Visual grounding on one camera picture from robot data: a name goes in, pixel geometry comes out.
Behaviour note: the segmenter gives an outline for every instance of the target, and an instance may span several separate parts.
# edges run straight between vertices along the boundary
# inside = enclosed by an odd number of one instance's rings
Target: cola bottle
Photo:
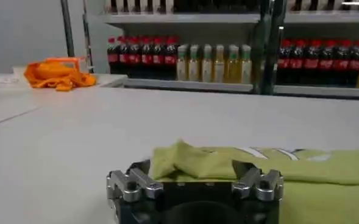
[[[287,81],[287,75],[289,73],[289,59],[291,51],[291,42],[289,40],[283,40],[279,49],[278,58],[278,70],[277,70],[277,84],[285,84]]]
[[[318,84],[317,68],[319,63],[319,48],[321,42],[313,40],[304,50],[304,70],[302,71],[300,82],[306,85]]]
[[[333,53],[333,63],[332,63],[332,78],[331,85],[336,86],[346,86],[349,76],[349,59],[350,52],[349,48],[351,47],[351,41],[343,40],[341,44],[334,48]]]
[[[357,85],[359,76],[359,41],[350,49],[349,74],[347,77],[348,87],[354,88]]]
[[[119,55],[119,69],[121,74],[128,74],[129,72],[129,47],[125,37],[118,37],[117,40],[121,43],[118,49]]]
[[[289,73],[287,84],[299,84],[300,83],[300,75],[303,65],[303,56],[304,56],[304,47],[305,41],[298,40],[296,42],[295,47],[290,52],[290,60],[289,60]]]
[[[319,53],[319,66],[317,82],[320,85],[327,85],[332,80],[333,48],[335,41],[328,40]]]

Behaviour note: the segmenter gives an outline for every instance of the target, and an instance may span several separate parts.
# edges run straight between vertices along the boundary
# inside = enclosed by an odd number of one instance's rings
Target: yellow-green cloth
[[[284,175],[280,223],[359,224],[359,150],[298,150],[298,161],[275,149],[257,150],[267,159],[179,141],[155,149],[151,175],[157,181],[234,181],[232,160],[249,162]]]

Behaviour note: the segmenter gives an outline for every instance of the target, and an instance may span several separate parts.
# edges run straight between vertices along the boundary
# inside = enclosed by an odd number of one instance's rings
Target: white table
[[[359,148],[359,101],[87,88],[34,91],[0,123],[0,223],[113,223],[105,175],[193,145]]]

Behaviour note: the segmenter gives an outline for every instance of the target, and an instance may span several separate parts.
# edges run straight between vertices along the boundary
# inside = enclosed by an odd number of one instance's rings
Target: shelf
[[[259,14],[153,14],[100,15],[107,24],[135,23],[256,23]],[[359,23],[359,12],[300,12],[287,13],[285,23]]]
[[[205,82],[184,82],[184,81],[164,81],[151,79],[127,79],[127,87],[148,87],[148,88],[172,88],[172,89],[192,89],[210,91],[229,91],[238,93],[248,93],[252,90],[252,85],[229,84],[229,83],[205,83]]]
[[[259,14],[153,14],[153,15],[100,15],[109,24],[123,23],[256,23]]]
[[[285,23],[359,23],[359,12],[287,13]]]
[[[312,86],[279,86],[274,87],[276,94],[294,94],[302,96],[337,96],[359,97],[358,88],[312,87]]]

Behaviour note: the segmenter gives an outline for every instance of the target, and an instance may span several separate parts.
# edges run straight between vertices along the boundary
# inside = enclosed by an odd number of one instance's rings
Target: juice bottle
[[[239,48],[236,45],[229,46],[229,59],[227,62],[227,74],[224,82],[235,83],[240,79],[239,61],[238,61]]]
[[[107,61],[110,66],[110,73],[116,74],[118,72],[118,52],[115,47],[114,37],[108,39]]]
[[[190,47],[189,81],[198,82],[200,79],[200,61],[198,59],[198,45]]]
[[[216,58],[213,64],[213,80],[222,83],[225,76],[224,46],[219,44],[216,47]]]
[[[212,81],[213,62],[211,60],[211,46],[206,44],[204,47],[204,59],[202,60],[202,81]]]
[[[187,64],[187,45],[178,47],[177,60],[177,80],[186,81],[188,79],[188,64]]]
[[[250,60],[251,47],[244,44],[241,47],[241,72],[240,83],[251,84],[251,66]]]

